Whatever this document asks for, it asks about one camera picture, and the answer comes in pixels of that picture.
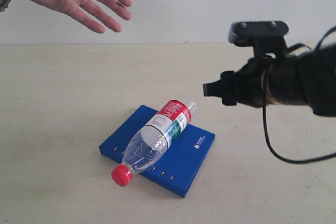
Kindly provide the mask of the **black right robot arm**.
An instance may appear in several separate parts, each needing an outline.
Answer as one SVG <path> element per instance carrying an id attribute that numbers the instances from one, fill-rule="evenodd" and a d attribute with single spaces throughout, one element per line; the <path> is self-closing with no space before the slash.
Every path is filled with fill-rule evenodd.
<path id="1" fill-rule="evenodd" d="M 224 71 L 219 80 L 205 83 L 206 97 L 222 104 L 309 106 L 318 116 L 335 116 L 335 44 L 282 60 L 248 59 L 237 71 Z"/>

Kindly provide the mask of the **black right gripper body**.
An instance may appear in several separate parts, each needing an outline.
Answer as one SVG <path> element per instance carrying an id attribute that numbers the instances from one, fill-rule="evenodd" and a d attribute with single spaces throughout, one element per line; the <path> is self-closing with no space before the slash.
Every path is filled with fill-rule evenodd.
<path id="1" fill-rule="evenodd" d="M 222 104 L 235 106 L 247 105 L 253 108 L 263 106 L 264 71 L 270 63 L 270 57 L 263 59 L 250 58 L 239 70 L 227 70 L 222 72 Z"/>

